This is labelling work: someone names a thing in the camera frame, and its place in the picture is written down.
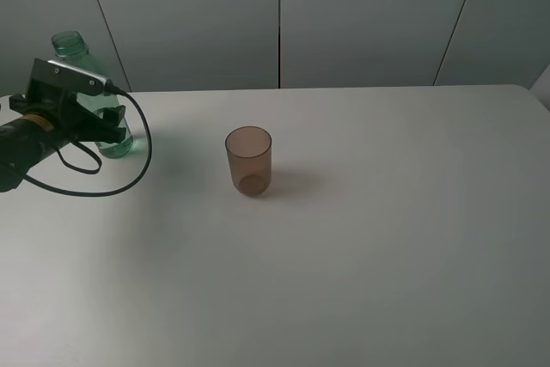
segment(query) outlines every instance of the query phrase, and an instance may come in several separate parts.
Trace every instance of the cup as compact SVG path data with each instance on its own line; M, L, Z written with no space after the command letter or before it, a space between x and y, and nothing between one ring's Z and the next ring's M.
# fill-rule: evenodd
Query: cup
M263 193L272 181L272 137L258 126L235 129L225 139L233 185L253 197Z

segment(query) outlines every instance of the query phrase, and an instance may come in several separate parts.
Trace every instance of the translucent cup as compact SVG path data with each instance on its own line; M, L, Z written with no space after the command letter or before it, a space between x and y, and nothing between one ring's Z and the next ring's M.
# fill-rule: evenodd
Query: translucent cup
M235 129L225 139L233 185L253 197L272 181L272 137L258 126Z

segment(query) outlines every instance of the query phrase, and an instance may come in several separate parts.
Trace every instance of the white table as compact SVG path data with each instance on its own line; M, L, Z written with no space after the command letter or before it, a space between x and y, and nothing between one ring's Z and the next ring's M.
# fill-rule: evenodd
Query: white table
M0 365L550 363L550 114L528 91L135 96L155 139L137 187L0 194ZM229 178L223 140L242 125L273 137L260 199ZM31 172L101 190L143 160Z

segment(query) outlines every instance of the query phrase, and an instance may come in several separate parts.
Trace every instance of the wire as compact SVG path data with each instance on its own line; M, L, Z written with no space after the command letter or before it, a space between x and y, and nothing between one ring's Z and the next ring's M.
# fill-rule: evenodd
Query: wire
M0 161L0 164L3 165L5 168L9 169L12 173L18 175L23 180L30 182L31 184L36 185L39 188L50 191L51 193L59 193L61 195L69 195L71 197L84 197L84 198L110 197L113 195L117 195L119 193L123 193L124 191L127 191L130 188L134 187L144 177L145 173L147 172L147 169L149 169L149 165L151 164L151 158L153 156L153 144L152 144L152 138L151 138L151 131L149 129L149 125L147 124L147 119L145 118L144 111L141 109L141 107L138 105L138 103L134 98L132 98L124 90L114 86L113 83L111 82L107 83L105 90L114 95L124 96L128 101L130 101L131 104L136 108L137 113L139 113L139 117L141 118L141 121L144 124L145 136L147 137L147 159L145 160L144 167L142 168L141 172L139 173L139 175L136 177L135 180L133 180L127 185L124 185L119 189L114 189L112 191L105 191L102 193L86 193L86 192L70 191L68 189L52 187L51 185L48 185L48 184L45 184L44 182L36 180L32 176L28 176L27 174L22 174L17 169L11 167L7 163Z

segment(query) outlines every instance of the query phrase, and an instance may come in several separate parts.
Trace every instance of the green plastic bottle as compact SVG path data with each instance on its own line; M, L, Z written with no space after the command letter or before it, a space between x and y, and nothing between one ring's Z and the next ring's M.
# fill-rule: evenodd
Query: green plastic bottle
M59 60L81 69L89 70L98 75L107 76L101 63L89 52L88 45L83 37L76 31L61 32L52 37L53 48ZM118 107L119 99L115 95L88 96L76 92L76 100L90 112L102 117L106 107ZM128 153L133 145L133 137L126 120L122 119L119 127L126 129L124 141L120 144L107 144L96 142L100 153L106 158L119 158Z

